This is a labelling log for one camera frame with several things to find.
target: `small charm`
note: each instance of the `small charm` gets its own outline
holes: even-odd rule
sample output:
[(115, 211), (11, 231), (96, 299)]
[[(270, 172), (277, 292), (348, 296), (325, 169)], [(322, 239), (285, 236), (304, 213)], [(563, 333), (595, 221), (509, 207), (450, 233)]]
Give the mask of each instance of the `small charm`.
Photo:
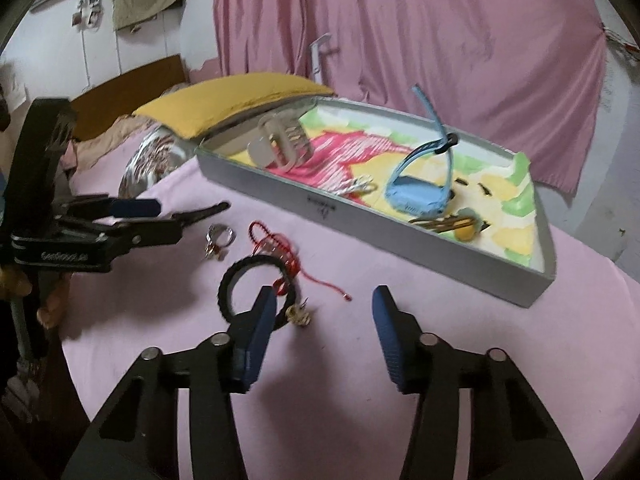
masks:
[(306, 310), (306, 300), (302, 304), (293, 304), (287, 311), (287, 321), (296, 326), (307, 326), (311, 322), (311, 313)]
[[(226, 235), (226, 241), (220, 241), (220, 238)], [(205, 258), (211, 260), (215, 258), (222, 261), (228, 251), (225, 251), (236, 239), (236, 232), (229, 226), (224, 224), (212, 224), (207, 232), (207, 246), (205, 247)]]

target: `metal ring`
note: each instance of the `metal ring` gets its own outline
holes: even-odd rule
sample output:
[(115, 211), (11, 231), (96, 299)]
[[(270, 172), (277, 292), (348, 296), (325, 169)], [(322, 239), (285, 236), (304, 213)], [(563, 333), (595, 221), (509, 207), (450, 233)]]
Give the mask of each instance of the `metal ring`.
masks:
[[(220, 237), (226, 233), (226, 242), (220, 242)], [(224, 224), (212, 224), (207, 232), (207, 242), (217, 245), (220, 249), (225, 249), (236, 239), (236, 232)]]

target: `robotic arm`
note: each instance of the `robotic arm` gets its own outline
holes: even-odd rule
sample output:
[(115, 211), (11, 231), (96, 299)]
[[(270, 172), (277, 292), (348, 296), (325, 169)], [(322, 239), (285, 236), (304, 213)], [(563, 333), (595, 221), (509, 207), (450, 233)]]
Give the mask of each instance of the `robotic arm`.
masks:
[[(0, 265), (19, 265), (31, 283), (38, 282), (41, 270), (108, 272), (114, 258), (137, 247), (175, 244), (185, 227), (229, 208), (228, 202), (221, 202), (159, 219), (156, 200), (107, 195), (56, 199), (56, 170), (75, 125), (76, 113), (68, 99), (38, 98), (29, 108), (15, 149), (4, 190)], [(124, 220), (113, 225), (95, 222), (109, 216)], [(25, 316), (22, 298), (10, 301), (20, 356), (32, 362), (38, 353), (34, 347), (43, 347), (44, 337), (31, 319), (32, 309)], [(40, 344), (32, 344), (32, 339)]]
[[(423, 333), (386, 286), (374, 291), (372, 309), (391, 380), (402, 394), (420, 396), (400, 480), (453, 478), (460, 388), (473, 391), (469, 480), (582, 480), (551, 416), (503, 350), (473, 354)], [(63, 480), (177, 480), (178, 388), (190, 390), (194, 480), (247, 480), (230, 394), (247, 393), (257, 380), (275, 313), (273, 287), (264, 286), (226, 333), (185, 352), (143, 351)]]

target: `black rubber ring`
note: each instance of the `black rubber ring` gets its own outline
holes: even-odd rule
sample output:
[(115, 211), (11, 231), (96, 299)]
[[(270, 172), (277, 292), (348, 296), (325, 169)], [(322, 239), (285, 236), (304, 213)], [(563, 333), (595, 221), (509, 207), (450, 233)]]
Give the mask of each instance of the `black rubber ring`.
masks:
[(231, 309), (231, 293), (233, 292), (236, 283), (248, 270), (264, 265), (277, 267), (282, 273), (282, 277), (287, 287), (284, 306), (276, 316), (276, 322), (273, 329), (277, 330), (288, 323), (287, 309), (298, 301), (296, 283), (287, 272), (287, 267), (284, 262), (276, 256), (270, 256), (269, 254), (254, 254), (254, 256), (248, 256), (242, 260), (238, 260), (229, 267), (226, 270), (225, 275), (222, 276), (220, 287), (218, 288), (218, 307), (220, 308), (220, 314), (222, 314), (222, 317), (225, 318), (226, 322), (231, 323), (232, 319), (236, 315)]

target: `red string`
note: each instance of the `red string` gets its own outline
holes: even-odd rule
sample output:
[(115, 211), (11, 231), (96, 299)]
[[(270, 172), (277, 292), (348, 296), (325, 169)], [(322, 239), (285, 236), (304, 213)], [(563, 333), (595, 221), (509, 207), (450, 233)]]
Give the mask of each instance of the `red string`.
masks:
[[(263, 237), (258, 239), (254, 234), (254, 229), (260, 228), (264, 233)], [(317, 283), (318, 285), (327, 286), (338, 292), (346, 301), (351, 301), (353, 298), (342, 290), (339, 286), (333, 283), (323, 282), (311, 276), (300, 264), (300, 258), (294, 252), (293, 244), (287, 239), (287, 237), (281, 233), (272, 233), (267, 229), (267, 226), (260, 221), (251, 222), (249, 225), (249, 238), (254, 243), (254, 252), (256, 254), (260, 252), (266, 245), (272, 245), (277, 248), (282, 254), (278, 256), (282, 259), (287, 266), (289, 275), (295, 278), (298, 273), (302, 274), (310, 282)], [(274, 288), (278, 291), (278, 296), (285, 296), (287, 293), (287, 285), (282, 278), (277, 279), (273, 283)]]

